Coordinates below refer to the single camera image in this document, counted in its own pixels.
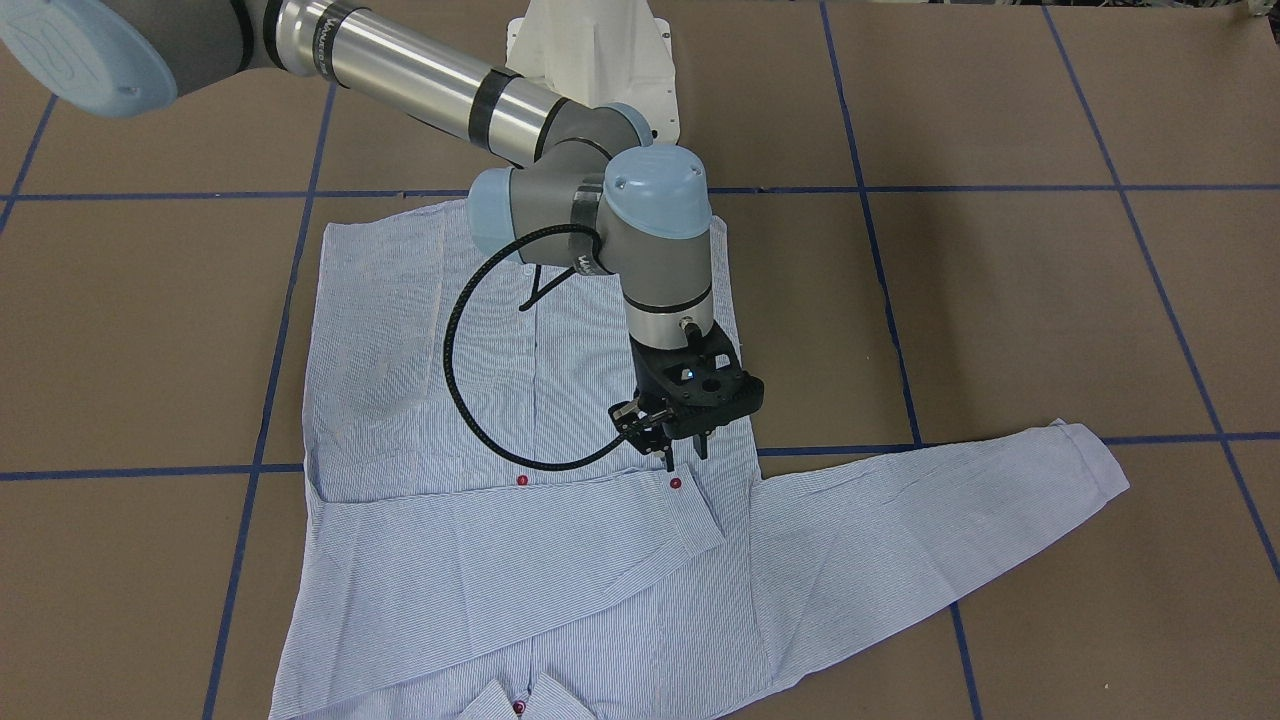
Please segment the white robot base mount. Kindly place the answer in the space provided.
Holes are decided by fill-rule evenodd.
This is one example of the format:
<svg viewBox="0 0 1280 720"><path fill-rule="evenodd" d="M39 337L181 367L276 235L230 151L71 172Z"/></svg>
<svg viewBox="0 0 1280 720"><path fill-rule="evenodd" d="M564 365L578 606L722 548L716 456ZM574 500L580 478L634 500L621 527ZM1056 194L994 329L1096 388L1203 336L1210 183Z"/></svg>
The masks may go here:
<svg viewBox="0 0 1280 720"><path fill-rule="evenodd" d="M507 24L506 65L589 108L626 104L678 142L672 28L648 1L531 1Z"/></svg>

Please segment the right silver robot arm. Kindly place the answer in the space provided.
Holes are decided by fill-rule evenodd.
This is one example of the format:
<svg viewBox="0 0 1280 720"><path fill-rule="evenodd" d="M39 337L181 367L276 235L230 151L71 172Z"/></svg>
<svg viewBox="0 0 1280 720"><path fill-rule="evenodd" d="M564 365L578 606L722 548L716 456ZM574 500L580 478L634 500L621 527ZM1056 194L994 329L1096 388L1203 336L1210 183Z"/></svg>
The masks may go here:
<svg viewBox="0 0 1280 720"><path fill-rule="evenodd" d="M559 268L559 278L617 275L636 389L611 407L617 443L699 459L722 427L756 413L763 382L746 372L713 300L712 209L701 160L655 142L641 113L588 108L353 1L5 1L3 42L46 88L99 117L128 118L242 72L275 67L384 102L508 161L466 200L485 263L445 324L445 387L466 427L502 448L467 409L454 338L476 288L502 260Z"/></svg>

